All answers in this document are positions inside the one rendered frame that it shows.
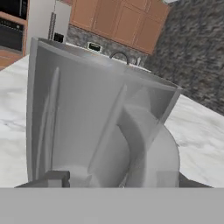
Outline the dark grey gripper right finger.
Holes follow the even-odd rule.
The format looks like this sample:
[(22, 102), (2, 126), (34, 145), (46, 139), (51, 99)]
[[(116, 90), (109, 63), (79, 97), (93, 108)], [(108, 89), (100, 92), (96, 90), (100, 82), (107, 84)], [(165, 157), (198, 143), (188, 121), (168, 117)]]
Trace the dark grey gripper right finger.
[(204, 185), (200, 182), (190, 180), (189, 178), (184, 176), (182, 173), (178, 175), (178, 182), (180, 187), (207, 187), (207, 185)]

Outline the white fridge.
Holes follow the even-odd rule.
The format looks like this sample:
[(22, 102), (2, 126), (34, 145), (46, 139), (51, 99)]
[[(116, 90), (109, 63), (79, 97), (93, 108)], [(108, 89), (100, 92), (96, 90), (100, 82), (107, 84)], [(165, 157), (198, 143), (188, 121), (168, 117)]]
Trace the white fridge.
[(56, 14), (54, 31), (64, 36), (66, 42), (72, 6), (68, 0), (29, 0), (26, 54), (30, 52), (32, 37), (47, 39), (51, 15)]

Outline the wooden oven cabinet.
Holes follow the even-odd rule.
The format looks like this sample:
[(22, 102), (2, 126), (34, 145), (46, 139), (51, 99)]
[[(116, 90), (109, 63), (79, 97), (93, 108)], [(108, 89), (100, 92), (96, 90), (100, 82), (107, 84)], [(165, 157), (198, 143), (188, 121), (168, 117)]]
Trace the wooden oven cabinet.
[(27, 37), (27, 27), (28, 27), (28, 13), (29, 13), (29, 0), (28, 0), (28, 8), (27, 8), (27, 17), (26, 19), (17, 18), (11, 16), (10, 14), (0, 12), (0, 17), (12, 20), (14, 22), (19, 22), (24, 25), (24, 34), (23, 34), (23, 49), (21, 52), (3, 47), (0, 45), (0, 70), (8, 67), (12, 63), (20, 60), (25, 56), (26, 51), (26, 37)]

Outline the black built-in oven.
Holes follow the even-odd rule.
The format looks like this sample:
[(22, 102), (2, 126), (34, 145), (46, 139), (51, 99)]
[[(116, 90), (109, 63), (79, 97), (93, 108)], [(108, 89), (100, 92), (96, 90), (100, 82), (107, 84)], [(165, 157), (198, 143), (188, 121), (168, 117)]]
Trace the black built-in oven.
[[(28, 0), (0, 0), (0, 12), (26, 19)], [(0, 17), (0, 46), (21, 52), (25, 26), (19, 22)]]

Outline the wooden wall cupboards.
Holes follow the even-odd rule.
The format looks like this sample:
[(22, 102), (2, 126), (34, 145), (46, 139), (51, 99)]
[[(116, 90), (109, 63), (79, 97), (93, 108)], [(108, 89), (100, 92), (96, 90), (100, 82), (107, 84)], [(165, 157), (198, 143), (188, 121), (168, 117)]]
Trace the wooden wall cupboards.
[(163, 0), (73, 0), (70, 24), (152, 54), (169, 11)]

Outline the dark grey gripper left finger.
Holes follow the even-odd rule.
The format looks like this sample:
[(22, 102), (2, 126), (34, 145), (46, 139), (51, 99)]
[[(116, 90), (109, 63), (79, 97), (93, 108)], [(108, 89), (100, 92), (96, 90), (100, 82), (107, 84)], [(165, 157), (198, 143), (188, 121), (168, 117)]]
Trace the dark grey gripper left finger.
[(34, 188), (68, 188), (70, 186), (70, 172), (69, 171), (48, 171), (43, 177), (27, 182), (18, 186), (34, 187)]

